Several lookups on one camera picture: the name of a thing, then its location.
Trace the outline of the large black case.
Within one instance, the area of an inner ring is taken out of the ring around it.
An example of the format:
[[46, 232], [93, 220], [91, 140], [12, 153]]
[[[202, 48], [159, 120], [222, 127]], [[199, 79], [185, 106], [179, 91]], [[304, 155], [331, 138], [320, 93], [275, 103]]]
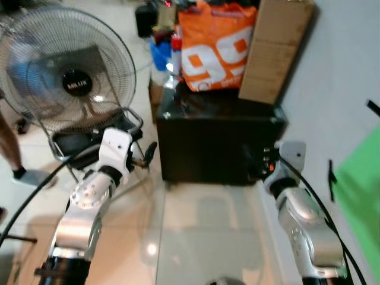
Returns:
[[155, 114], [164, 181], [252, 185], [255, 153], [287, 127], [271, 104], [242, 100], [237, 89], [164, 88]]

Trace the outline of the short black tape strip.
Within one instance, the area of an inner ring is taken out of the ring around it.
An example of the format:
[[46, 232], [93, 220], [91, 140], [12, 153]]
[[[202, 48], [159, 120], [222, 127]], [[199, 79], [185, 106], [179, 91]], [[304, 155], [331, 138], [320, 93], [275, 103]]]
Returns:
[[337, 183], [337, 177], [334, 174], [333, 171], [333, 160], [328, 160], [328, 174], [327, 174], [327, 180], [328, 180], [328, 189], [330, 192], [330, 201], [335, 202], [335, 192], [334, 192], [334, 185]]

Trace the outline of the blue plastic bag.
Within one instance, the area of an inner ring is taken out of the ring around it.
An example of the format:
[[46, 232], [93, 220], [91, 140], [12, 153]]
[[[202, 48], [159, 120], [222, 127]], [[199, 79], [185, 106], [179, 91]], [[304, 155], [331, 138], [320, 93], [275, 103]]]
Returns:
[[176, 89], [178, 80], [174, 76], [173, 52], [169, 42], [156, 43], [149, 41], [150, 55], [153, 63], [150, 65], [150, 81], [171, 90]]

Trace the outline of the green sheet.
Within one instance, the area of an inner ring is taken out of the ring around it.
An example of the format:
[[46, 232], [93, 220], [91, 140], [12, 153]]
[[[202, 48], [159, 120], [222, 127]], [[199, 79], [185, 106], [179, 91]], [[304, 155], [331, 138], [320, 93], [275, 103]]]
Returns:
[[334, 192], [356, 237], [369, 272], [369, 284], [380, 284], [380, 127], [339, 164]]

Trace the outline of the brown cardboard box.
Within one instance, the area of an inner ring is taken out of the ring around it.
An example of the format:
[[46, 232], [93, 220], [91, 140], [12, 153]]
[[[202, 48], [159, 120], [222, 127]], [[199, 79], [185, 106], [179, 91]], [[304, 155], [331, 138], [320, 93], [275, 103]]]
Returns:
[[240, 99], [277, 103], [314, 10], [313, 0], [260, 0]]

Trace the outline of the grey standing electric fan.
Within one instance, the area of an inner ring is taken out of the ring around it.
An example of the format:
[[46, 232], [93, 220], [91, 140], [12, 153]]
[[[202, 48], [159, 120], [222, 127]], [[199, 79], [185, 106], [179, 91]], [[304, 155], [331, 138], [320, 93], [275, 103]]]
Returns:
[[80, 9], [30, 9], [0, 33], [0, 92], [47, 131], [100, 128], [130, 105], [136, 87], [122, 38]]

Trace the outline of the orange shopping bag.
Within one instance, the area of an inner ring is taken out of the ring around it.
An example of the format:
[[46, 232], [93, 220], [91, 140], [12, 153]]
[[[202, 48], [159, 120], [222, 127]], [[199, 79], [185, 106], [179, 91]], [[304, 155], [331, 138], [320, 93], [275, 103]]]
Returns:
[[257, 13], [238, 2], [196, 0], [179, 8], [181, 71], [190, 90], [241, 87]]

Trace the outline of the long black tape strip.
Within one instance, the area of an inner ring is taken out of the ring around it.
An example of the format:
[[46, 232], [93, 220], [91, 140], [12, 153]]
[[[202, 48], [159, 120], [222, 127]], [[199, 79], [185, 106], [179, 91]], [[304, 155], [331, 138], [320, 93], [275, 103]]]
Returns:
[[377, 103], [375, 103], [375, 102], [372, 101], [372, 100], [367, 100], [367, 101], [366, 101], [366, 106], [367, 106], [372, 112], [374, 112], [374, 114], [377, 114], [377, 116], [380, 117], [380, 106], [378, 106]]

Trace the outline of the person's leg with shoe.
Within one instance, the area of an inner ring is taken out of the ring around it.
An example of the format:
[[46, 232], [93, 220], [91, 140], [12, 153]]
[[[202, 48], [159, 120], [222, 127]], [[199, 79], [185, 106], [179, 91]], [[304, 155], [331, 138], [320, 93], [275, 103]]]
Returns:
[[57, 178], [52, 176], [48, 182], [46, 179], [50, 173], [41, 169], [26, 169], [21, 159], [21, 149], [17, 137], [8, 124], [6, 116], [3, 114], [2, 103], [0, 103], [0, 156], [8, 163], [12, 171], [12, 179], [19, 185], [29, 188], [49, 188], [55, 184]]

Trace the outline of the black bag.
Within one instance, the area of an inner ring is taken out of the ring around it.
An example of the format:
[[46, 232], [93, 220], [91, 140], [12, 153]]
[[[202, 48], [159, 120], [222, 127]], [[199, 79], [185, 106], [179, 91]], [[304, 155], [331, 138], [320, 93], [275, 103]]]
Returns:
[[147, 38], [154, 33], [157, 17], [158, 8], [155, 2], [145, 2], [135, 8], [135, 22], [138, 37]]

